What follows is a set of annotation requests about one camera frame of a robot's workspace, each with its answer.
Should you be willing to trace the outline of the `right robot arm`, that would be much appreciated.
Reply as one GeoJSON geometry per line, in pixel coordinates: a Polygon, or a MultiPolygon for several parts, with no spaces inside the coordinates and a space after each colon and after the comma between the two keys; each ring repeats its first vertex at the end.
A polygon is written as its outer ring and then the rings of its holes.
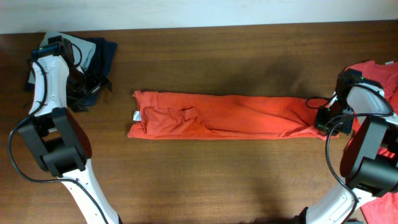
{"type": "Polygon", "coordinates": [[[326,135],[325,159],[337,185],[317,204],[304,208],[292,223],[351,223],[360,206],[397,192],[397,158],[378,153],[385,147],[397,154],[397,115],[379,82],[352,68],[342,71],[333,96],[317,108],[315,128],[326,135]],[[360,127],[344,149],[340,171],[335,172],[331,138],[350,134],[355,121],[360,127]]]}

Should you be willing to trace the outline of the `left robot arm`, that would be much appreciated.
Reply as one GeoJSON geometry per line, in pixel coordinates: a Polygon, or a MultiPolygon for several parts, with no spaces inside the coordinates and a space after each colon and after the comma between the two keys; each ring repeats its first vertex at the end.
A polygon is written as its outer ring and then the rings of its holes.
{"type": "Polygon", "coordinates": [[[86,111],[86,99],[111,89],[111,82],[102,68],[83,68],[81,48],[62,35],[34,49],[28,63],[34,100],[27,117],[11,131],[8,145],[18,133],[39,168],[52,175],[36,182],[62,183],[87,223],[121,223],[96,180],[90,140],[72,115],[86,111]]]}

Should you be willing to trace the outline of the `red printed soccer t-shirt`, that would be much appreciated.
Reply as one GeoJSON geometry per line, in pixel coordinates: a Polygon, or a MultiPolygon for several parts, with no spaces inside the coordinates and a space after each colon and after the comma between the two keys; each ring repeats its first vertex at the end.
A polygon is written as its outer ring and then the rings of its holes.
{"type": "Polygon", "coordinates": [[[213,96],[157,91],[133,94],[140,120],[127,136],[136,139],[319,138],[316,110],[298,97],[213,96]]]}

